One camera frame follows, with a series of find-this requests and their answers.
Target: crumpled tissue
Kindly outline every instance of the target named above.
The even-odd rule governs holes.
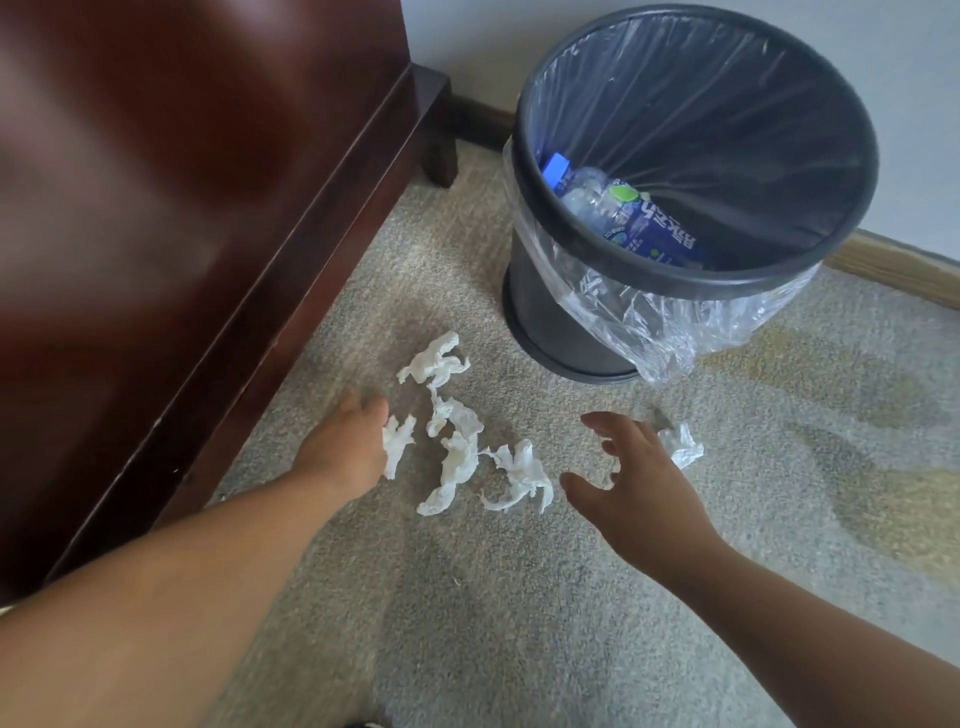
[[[417,418],[413,415],[407,415],[406,421],[402,426],[393,415],[387,420],[383,427],[383,448],[387,452],[387,467],[383,469],[383,476],[387,480],[393,480],[396,477],[396,465],[403,457],[403,450],[414,442],[414,425],[417,424]]]
[[[450,437],[444,437],[440,444],[446,448],[446,458],[440,473],[440,488],[434,490],[423,503],[417,506],[421,516],[436,516],[450,507],[457,486],[466,483],[479,465],[477,436],[466,438],[460,430],[453,430]]]
[[[540,501],[541,513],[553,502],[553,483],[546,476],[543,463],[534,457],[534,445],[529,440],[520,440],[516,444],[516,454],[510,453],[509,445],[501,446],[496,452],[486,448],[480,454],[493,458],[496,467],[506,471],[507,479],[510,480],[510,494],[506,500],[490,502],[480,494],[480,499],[487,510],[505,511],[519,503],[524,496],[533,497],[538,488],[543,489],[543,498]]]
[[[470,360],[461,361],[457,356],[444,356],[460,344],[460,334],[448,331],[439,339],[430,342],[424,351],[414,356],[410,366],[403,367],[396,373],[396,378],[402,384],[412,375],[417,384],[423,384],[431,379],[427,387],[436,392],[450,381],[450,375],[458,375],[470,368]]]
[[[483,423],[477,417],[477,413],[467,407],[459,400],[452,397],[444,400],[434,390],[430,390],[430,400],[433,402],[433,417],[426,425],[426,433],[430,437],[436,437],[440,431],[446,427],[447,420],[453,423],[453,426],[460,431],[467,440],[483,432]]]
[[[657,433],[666,451],[670,453],[670,459],[674,465],[683,470],[694,460],[703,457],[704,446],[702,443],[694,442],[690,434],[690,426],[687,423],[680,423],[677,427],[662,429]]]

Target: white wall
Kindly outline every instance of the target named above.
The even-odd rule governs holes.
[[[537,60],[592,18],[642,0],[403,0],[414,61],[512,109]],[[960,260],[960,2],[705,0],[780,26],[853,84],[876,126],[865,230]]]

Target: green logo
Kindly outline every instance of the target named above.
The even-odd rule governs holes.
[[[640,193],[628,184],[615,184],[610,188],[610,193],[619,203],[635,203],[640,198]]]

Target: carpet stain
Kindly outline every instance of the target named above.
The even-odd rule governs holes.
[[[788,427],[810,447],[837,520],[857,541],[960,587],[960,473],[879,468],[832,432]]]
[[[819,336],[770,324],[745,346],[703,364],[812,400],[876,427],[944,425],[947,416],[915,376]],[[845,376],[824,379],[824,372]]]

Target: wooden baseboard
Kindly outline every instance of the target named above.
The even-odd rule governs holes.
[[[453,133],[458,139],[500,152],[514,132],[512,111],[494,109],[456,94],[451,106]]]
[[[834,270],[960,309],[960,265],[893,240],[857,231],[827,258]]]
[[[511,111],[453,96],[453,132],[499,152],[514,129]],[[857,231],[827,259],[838,271],[960,309],[960,264],[866,231]]]

